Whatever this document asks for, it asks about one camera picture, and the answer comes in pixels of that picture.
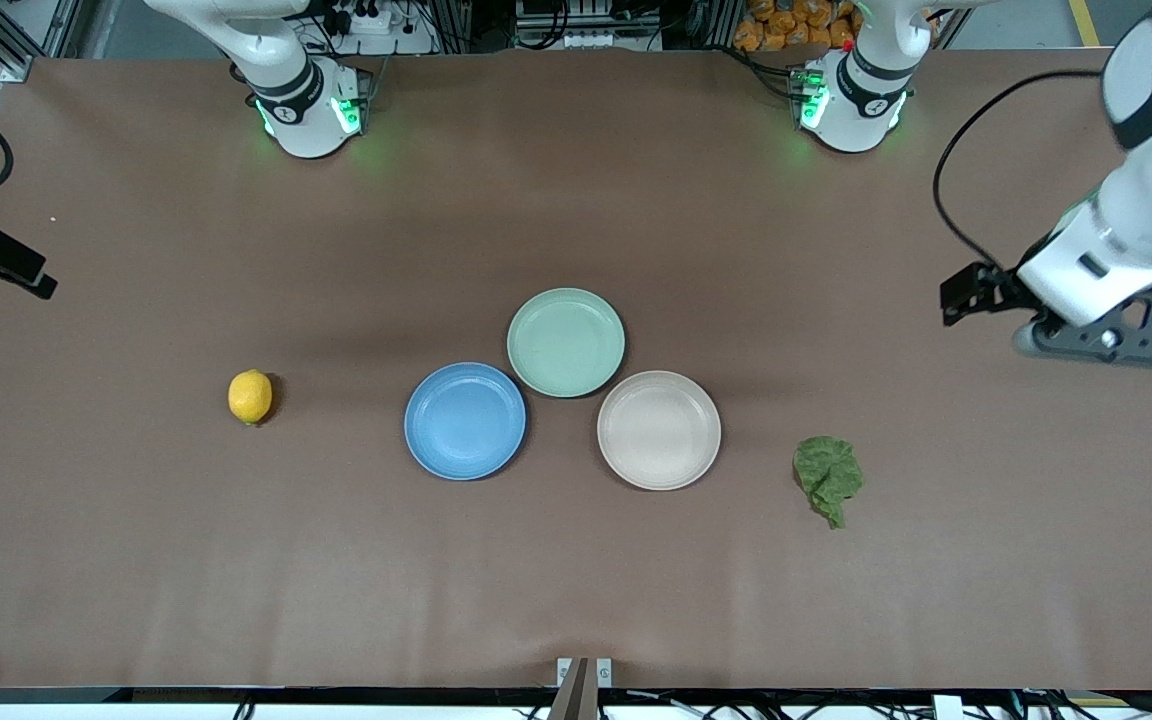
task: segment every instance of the lemon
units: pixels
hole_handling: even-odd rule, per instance
[[[229,381],[229,411],[248,425],[259,423],[273,402],[274,386],[260,370],[237,373]]]

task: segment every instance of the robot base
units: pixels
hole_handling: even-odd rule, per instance
[[[300,123],[285,124],[260,109],[265,132],[297,158],[327,156],[367,127],[371,73],[347,68],[327,58],[316,58],[314,63],[323,70],[324,91]]]
[[[864,152],[873,149],[882,137],[900,122],[900,109],[905,96],[892,103],[878,118],[864,118],[856,106],[847,100],[836,88],[831,88],[838,77],[838,63],[847,56],[842,50],[832,50],[826,56],[806,65],[809,73],[820,73],[824,85],[814,99],[804,101],[797,109],[797,120],[805,131],[812,132],[829,147],[842,152]]]

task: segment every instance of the yellow tape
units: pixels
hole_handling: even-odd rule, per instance
[[[1087,9],[1087,0],[1069,0],[1069,10],[1074,13],[1074,24],[1078,26],[1083,47],[1100,46],[1101,38],[1096,35],[1096,24],[1092,23],[1092,12]]]

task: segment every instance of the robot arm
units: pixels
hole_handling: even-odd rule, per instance
[[[865,25],[850,50],[806,65],[799,126],[829,147],[863,152],[900,120],[905,88],[932,45],[923,9],[975,8],[996,0],[859,0]]]
[[[1066,211],[1010,273],[969,266],[941,286],[945,323],[1030,306],[1016,343],[1033,354],[1152,365],[1152,12],[1111,54],[1102,101],[1126,160]],[[1146,309],[1143,323],[1123,310]]]
[[[308,0],[145,0],[205,35],[256,93],[265,132],[297,158],[320,158],[364,131],[370,73],[310,58],[283,17]]]

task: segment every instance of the brown paper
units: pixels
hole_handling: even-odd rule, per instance
[[[223,60],[38,59],[1,94],[0,228],[60,286],[0,282],[0,685],[518,687],[593,655],[622,687],[1151,688],[1152,372],[937,309],[973,259],[929,199],[947,138],[1102,63],[933,51],[895,135],[839,156],[717,53],[394,58],[367,135],[298,160]],[[1007,101],[945,202],[1015,262],[1123,157],[1096,82]],[[717,402],[694,486],[614,477],[605,391],[525,391],[492,478],[408,455],[416,384],[508,370],[517,306],[568,286],[626,324],[614,381]],[[260,429],[225,407],[249,367],[282,378]],[[794,480],[818,434],[867,475],[846,530]]]

